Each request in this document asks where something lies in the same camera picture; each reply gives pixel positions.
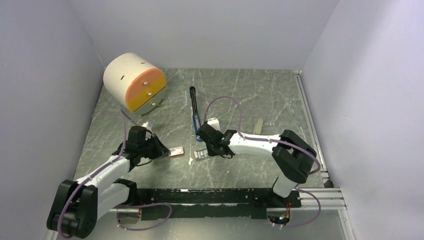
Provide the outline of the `red staples box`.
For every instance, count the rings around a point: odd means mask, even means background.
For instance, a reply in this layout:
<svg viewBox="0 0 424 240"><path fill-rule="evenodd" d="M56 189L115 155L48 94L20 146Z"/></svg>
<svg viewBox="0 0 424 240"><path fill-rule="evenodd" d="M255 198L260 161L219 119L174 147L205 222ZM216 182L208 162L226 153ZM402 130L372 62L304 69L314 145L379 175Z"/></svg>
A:
<svg viewBox="0 0 424 240"><path fill-rule="evenodd" d="M185 154L184 148L182 146L178 146L178 147L170 148L168 156L170 158L175 158L175 157L183 156L184 154Z"/></svg>

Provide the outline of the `blue black stapler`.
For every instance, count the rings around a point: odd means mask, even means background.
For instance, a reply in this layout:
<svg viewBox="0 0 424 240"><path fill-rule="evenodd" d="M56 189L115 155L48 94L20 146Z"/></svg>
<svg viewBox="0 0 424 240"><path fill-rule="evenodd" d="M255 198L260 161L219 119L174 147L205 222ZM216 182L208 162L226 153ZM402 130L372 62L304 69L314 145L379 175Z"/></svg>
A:
<svg viewBox="0 0 424 240"><path fill-rule="evenodd" d="M189 95L191 100L191 109L192 109L192 122L196 140L202 142L203 140L197 135L197 131L201 126L200 117L198 113L198 105L196 98L196 88L194 86L189 87Z"/></svg>

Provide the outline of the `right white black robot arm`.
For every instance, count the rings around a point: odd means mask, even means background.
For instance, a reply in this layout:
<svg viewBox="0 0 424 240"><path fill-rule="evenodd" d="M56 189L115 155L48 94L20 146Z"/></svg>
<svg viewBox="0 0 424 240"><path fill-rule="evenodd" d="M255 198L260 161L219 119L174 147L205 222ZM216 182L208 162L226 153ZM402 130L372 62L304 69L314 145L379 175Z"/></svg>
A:
<svg viewBox="0 0 424 240"><path fill-rule="evenodd" d="M292 130L278 135L254 135L237 130L222 133L204 123L197 131L206 145L209 156L232 158L235 155L255 155L272 158L281 174L275 180L270 193L270 202L282 207L289 194L299 184L306 183L310 174L320 170L316 151Z"/></svg>

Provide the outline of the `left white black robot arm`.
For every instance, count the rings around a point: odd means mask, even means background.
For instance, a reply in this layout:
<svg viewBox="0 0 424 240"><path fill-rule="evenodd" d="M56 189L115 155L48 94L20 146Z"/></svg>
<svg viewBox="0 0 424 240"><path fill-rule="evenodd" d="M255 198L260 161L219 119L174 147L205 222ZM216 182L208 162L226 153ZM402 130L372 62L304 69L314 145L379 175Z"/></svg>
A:
<svg viewBox="0 0 424 240"><path fill-rule="evenodd" d="M48 230L66 239L86 238L97 220L116 206L132 208L142 203L134 181L123 179L141 160L155 160L170 150L156 134L143 126L132 126L124 141L108 160L88 175L62 181L46 220Z"/></svg>

